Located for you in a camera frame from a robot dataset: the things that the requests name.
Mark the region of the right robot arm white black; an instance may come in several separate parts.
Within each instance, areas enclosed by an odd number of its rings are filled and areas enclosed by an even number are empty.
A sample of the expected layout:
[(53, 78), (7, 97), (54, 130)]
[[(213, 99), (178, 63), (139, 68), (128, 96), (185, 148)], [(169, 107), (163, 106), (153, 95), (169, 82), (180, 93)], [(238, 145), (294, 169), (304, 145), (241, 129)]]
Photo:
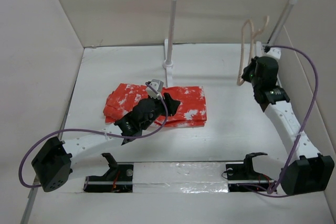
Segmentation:
[(274, 125), (288, 158), (277, 170), (279, 178), (269, 193), (281, 187), (287, 195), (324, 191), (334, 169), (331, 156), (324, 156), (312, 144), (298, 122), (286, 91), (277, 85), (278, 61), (255, 57), (244, 68), (242, 79), (251, 83), (254, 99)]

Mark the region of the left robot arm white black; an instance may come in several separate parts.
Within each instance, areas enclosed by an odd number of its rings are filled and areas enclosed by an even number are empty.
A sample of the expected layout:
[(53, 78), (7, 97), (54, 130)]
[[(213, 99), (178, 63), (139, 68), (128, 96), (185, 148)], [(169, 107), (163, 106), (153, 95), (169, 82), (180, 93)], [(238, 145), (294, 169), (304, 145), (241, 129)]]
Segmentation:
[(88, 132), (78, 139), (65, 141), (56, 136), (50, 137), (31, 163), (43, 191), (48, 193), (64, 185), (74, 164), (81, 159), (144, 138), (143, 131), (159, 116), (165, 119), (174, 116), (180, 104), (168, 93), (164, 93), (162, 99), (147, 97), (102, 132)]

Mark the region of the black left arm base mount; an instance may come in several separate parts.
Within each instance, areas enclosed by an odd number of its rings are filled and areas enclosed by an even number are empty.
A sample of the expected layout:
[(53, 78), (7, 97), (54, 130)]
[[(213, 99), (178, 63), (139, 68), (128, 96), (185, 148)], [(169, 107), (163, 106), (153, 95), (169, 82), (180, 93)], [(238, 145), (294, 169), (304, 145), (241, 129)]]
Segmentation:
[(102, 176), (87, 176), (83, 191), (86, 193), (132, 193), (133, 163), (118, 163), (110, 153), (101, 154), (109, 169)]

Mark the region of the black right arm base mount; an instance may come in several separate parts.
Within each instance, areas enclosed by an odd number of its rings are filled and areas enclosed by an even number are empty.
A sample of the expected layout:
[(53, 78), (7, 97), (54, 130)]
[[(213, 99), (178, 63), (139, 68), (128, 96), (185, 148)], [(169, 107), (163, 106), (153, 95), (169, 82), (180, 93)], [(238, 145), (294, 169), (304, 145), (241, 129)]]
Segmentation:
[(222, 177), (227, 180), (230, 193), (248, 192), (249, 189), (252, 191), (266, 191), (274, 182), (267, 175), (254, 170), (253, 158), (257, 156), (267, 156), (267, 154), (263, 152), (250, 153), (246, 154), (243, 161), (226, 163)]

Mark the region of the wooden clothes hanger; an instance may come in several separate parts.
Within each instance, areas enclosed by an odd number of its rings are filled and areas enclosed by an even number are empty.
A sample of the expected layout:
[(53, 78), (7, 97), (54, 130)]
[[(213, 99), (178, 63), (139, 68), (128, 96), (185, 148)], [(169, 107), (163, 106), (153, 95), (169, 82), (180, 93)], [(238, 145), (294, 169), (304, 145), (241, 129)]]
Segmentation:
[(238, 77), (236, 84), (238, 86), (241, 86), (245, 81), (243, 80), (243, 66), (244, 66), (244, 59), (245, 59), (245, 28), (247, 25), (249, 25), (250, 28), (250, 47), (249, 47), (249, 58), (248, 58), (248, 64), (251, 63), (253, 52), (255, 48), (255, 39), (257, 36), (261, 35), (264, 30), (267, 28), (269, 23), (269, 15), (264, 16), (264, 24), (261, 28), (255, 30), (254, 23), (252, 19), (247, 19), (242, 28), (241, 28), (241, 46), (240, 46), (240, 61), (239, 61), (239, 71), (238, 71)]

